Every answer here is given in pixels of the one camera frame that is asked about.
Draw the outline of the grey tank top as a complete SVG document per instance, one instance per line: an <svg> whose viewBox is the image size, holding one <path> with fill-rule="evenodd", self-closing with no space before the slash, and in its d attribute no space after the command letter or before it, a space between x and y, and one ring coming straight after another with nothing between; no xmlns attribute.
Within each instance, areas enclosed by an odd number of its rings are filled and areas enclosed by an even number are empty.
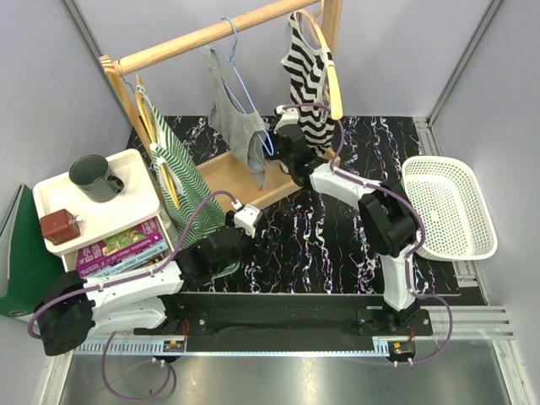
<svg viewBox="0 0 540 405"><path fill-rule="evenodd" d="M213 89L214 104L208 124L228 144L233 155L251 172L259 189L265 182L266 160L262 146L265 122L257 112L245 113L225 85L218 53L210 46L203 48Z"/></svg>

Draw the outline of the blue wire hanger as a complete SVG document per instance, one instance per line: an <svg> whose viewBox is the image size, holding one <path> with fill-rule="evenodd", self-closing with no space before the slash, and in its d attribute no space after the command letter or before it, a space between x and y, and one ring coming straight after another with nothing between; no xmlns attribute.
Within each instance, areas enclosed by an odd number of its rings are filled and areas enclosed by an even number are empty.
<svg viewBox="0 0 540 405"><path fill-rule="evenodd" d="M252 113L259 113L258 109L256 108L254 102L253 102L253 99L246 87L246 83L245 81L243 80L241 74L240 74L240 71L238 70L237 68L237 65L236 65L236 60L235 60L235 56L236 56L236 49L237 49L237 45L238 45L238 31L235 27L235 23L233 22L233 19L231 17L228 17L228 16L225 16L223 18L220 19L221 21L227 21L233 31L233 37L234 37L234 43L231 47L231 51L230 51L230 54L226 54L223 50L219 49L219 48L216 48L216 47L213 47L213 50L214 51L217 51L219 53L221 53L223 55L223 57L225 58L225 60L231 65L232 69L233 69L233 72L235 74L235 76L237 77L237 80L239 81L240 83L240 86L246 96L246 99L251 107L251 112ZM259 139L261 140L262 142L262 147L264 149L264 151L269 155L269 156L274 156L275 154L275 148L274 148L274 144L273 144L273 141L272 141L272 138L271 136L269 135L269 132L267 129L264 129L264 130L261 130L259 132L257 132L257 136L259 137Z"/></svg>

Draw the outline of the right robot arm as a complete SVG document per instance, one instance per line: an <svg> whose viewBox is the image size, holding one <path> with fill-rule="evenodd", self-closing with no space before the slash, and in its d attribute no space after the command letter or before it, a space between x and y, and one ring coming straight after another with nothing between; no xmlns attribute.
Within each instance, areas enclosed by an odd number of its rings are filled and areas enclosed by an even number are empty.
<svg viewBox="0 0 540 405"><path fill-rule="evenodd" d="M372 316L370 332L402 334L413 325L419 300L413 288L411 261L418 236L418 215L398 181L371 181L338 168L317 155L296 124L270 132L274 159L294 183L347 203L359 210L369 247L381 260L383 305Z"/></svg>

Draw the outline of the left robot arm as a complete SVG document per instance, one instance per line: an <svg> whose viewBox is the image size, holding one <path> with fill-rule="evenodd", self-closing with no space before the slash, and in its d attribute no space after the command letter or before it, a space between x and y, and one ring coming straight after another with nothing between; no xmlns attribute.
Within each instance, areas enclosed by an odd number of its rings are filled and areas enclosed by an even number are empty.
<svg viewBox="0 0 540 405"><path fill-rule="evenodd" d="M35 308L46 355L65 354L98 333L156 327L165 334L176 332L182 314L164 298L195 291L248 257L255 233L225 226L156 268L93 278L82 278L76 271L64 273Z"/></svg>

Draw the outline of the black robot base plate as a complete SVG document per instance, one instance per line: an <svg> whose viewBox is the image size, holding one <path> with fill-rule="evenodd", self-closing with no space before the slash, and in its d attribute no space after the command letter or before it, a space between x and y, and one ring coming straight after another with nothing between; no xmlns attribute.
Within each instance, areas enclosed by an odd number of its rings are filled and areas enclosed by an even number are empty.
<svg viewBox="0 0 540 405"><path fill-rule="evenodd" d="M374 338L433 334L427 310L404 325L387 325L379 295L179 293L162 299L167 317L137 335L186 332L189 352L352 354L374 349Z"/></svg>

